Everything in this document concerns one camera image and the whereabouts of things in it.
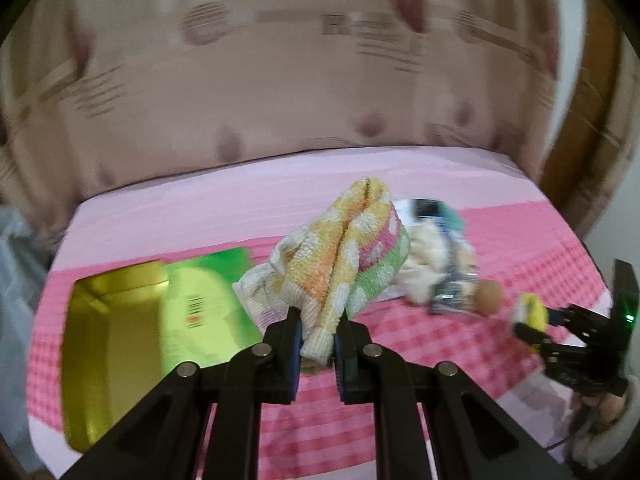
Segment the person right hand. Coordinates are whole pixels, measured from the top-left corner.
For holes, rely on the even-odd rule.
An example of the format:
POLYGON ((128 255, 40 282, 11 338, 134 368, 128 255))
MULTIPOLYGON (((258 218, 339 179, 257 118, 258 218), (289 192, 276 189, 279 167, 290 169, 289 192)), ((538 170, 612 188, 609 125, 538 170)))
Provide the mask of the person right hand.
POLYGON ((614 425, 622 420, 630 420, 637 425, 639 421, 639 410, 634 405, 634 396, 630 391, 621 396, 613 393, 583 396, 573 392, 570 408, 577 410, 586 422, 614 425))

